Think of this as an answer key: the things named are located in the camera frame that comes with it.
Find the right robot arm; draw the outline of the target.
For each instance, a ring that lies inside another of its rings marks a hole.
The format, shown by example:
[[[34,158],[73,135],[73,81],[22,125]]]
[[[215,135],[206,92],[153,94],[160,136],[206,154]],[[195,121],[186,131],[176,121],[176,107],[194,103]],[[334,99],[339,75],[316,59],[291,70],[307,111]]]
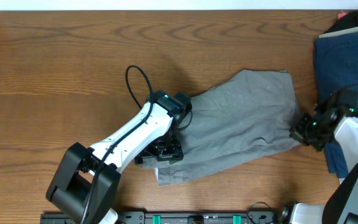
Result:
[[[295,202],[284,207],[278,223],[358,224],[358,111],[357,93],[339,90],[305,113],[290,129],[290,137],[317,151],[328,143],[340,146],[347,169],[346,178],[324,205]]]

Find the grey shorts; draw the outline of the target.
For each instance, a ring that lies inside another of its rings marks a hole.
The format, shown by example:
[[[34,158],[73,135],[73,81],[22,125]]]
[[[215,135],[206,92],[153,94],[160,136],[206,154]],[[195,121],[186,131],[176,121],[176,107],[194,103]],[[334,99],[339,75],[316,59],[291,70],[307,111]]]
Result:
[[[181,184],[298,146],[289,129],[299,117],[293,80],[285,70],[243,70],[194,96],[188,127],[177,134],[183,159],[144,159],[160,186]]]

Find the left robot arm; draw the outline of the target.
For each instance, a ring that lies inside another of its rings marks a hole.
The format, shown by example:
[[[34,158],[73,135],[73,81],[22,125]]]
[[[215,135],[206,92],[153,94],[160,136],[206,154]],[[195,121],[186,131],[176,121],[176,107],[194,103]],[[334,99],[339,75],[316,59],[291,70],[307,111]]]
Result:
[[[75,223],[116,223],[112,208],[123,170],[144,159],[183,159],[175,133],[192,109],[183,92],[153,92],[139,113],[114,134],[84,147],[70,146],[48,187],[46,198]]]

